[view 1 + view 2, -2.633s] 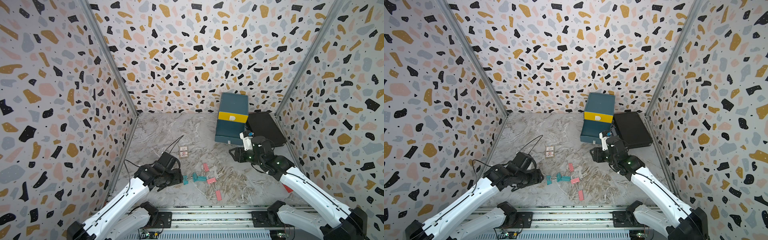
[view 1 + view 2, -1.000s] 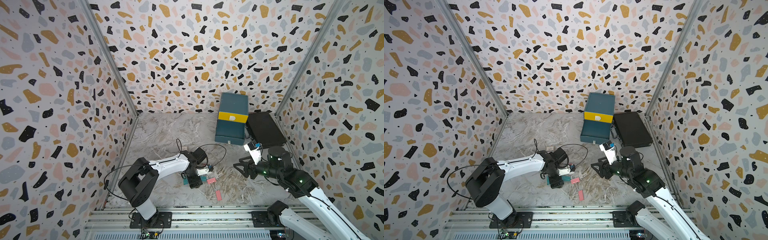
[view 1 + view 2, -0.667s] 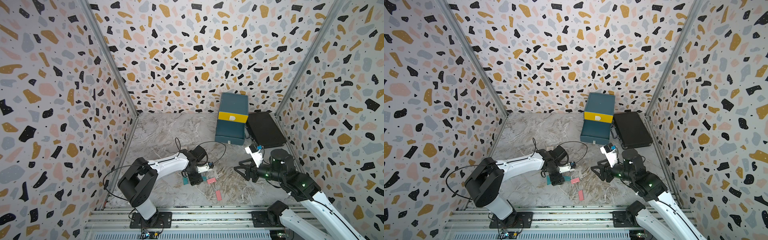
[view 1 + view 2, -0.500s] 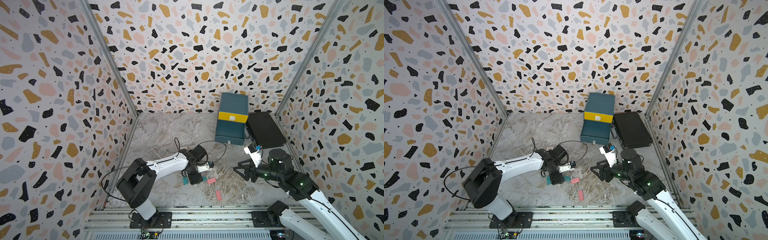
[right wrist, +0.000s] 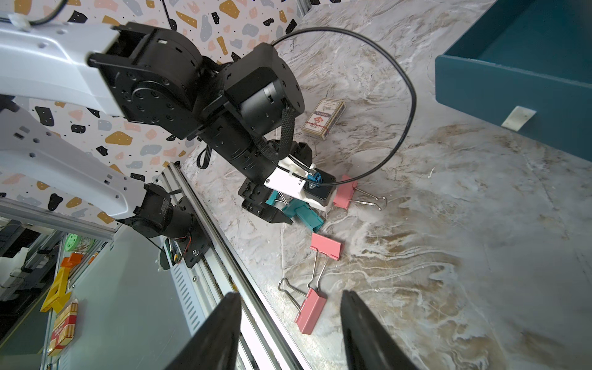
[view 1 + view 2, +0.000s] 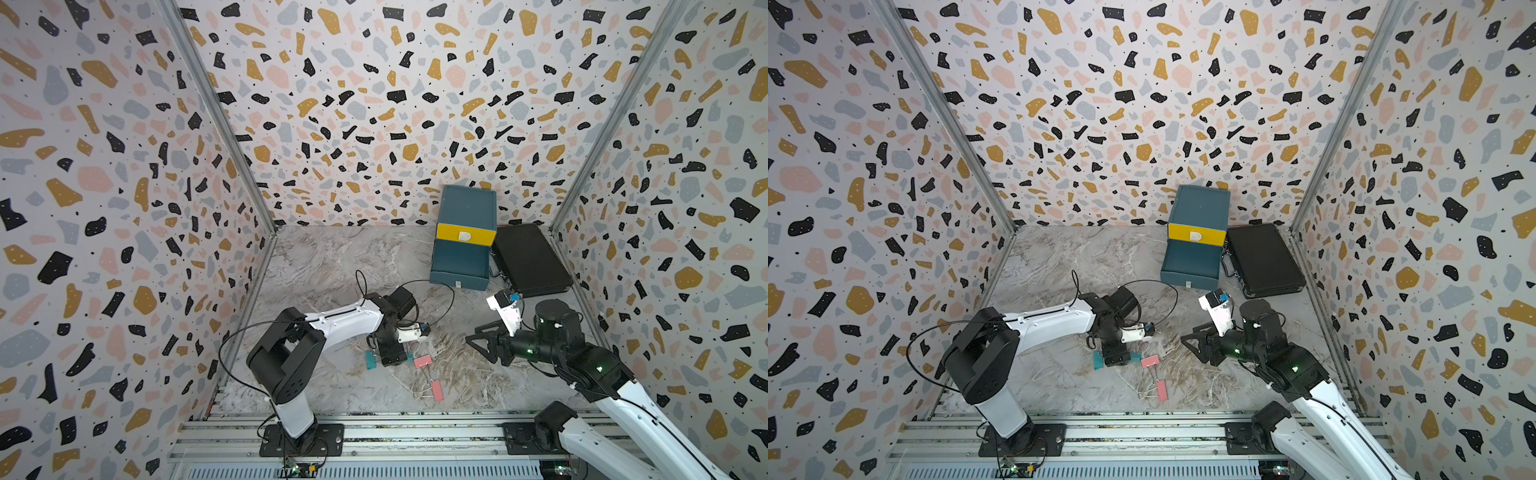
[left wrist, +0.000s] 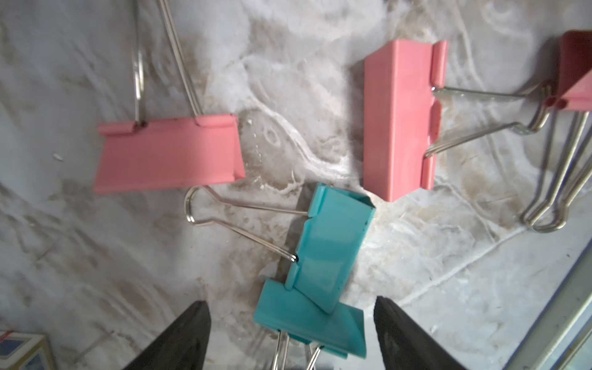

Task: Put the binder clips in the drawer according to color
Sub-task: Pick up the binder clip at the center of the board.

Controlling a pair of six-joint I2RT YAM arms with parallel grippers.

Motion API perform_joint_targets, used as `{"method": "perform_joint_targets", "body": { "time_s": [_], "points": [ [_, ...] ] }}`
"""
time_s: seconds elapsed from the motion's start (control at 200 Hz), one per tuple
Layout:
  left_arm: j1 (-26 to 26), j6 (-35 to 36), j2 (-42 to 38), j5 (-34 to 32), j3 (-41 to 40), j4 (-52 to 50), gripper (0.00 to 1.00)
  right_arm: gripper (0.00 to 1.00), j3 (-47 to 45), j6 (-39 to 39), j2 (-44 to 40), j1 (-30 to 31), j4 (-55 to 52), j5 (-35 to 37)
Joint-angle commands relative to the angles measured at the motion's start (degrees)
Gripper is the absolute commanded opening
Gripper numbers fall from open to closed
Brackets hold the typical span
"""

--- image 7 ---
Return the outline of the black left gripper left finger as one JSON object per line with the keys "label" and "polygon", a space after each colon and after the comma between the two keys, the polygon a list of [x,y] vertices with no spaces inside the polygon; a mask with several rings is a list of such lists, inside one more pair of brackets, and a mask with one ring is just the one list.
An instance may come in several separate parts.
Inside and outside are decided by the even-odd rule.
{"label": "black left gripper left finger", "polygon": [[196,301],[124,369],[202,369],[210,334],[208,303]]}

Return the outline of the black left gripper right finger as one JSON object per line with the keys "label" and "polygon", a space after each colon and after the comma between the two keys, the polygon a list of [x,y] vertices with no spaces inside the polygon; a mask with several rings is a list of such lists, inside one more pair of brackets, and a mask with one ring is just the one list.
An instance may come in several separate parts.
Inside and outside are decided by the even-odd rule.
{"label": "black left gripper right finger", "polygon": [[464,368],[393,300],[377,297],[373,318],[385,368]]}

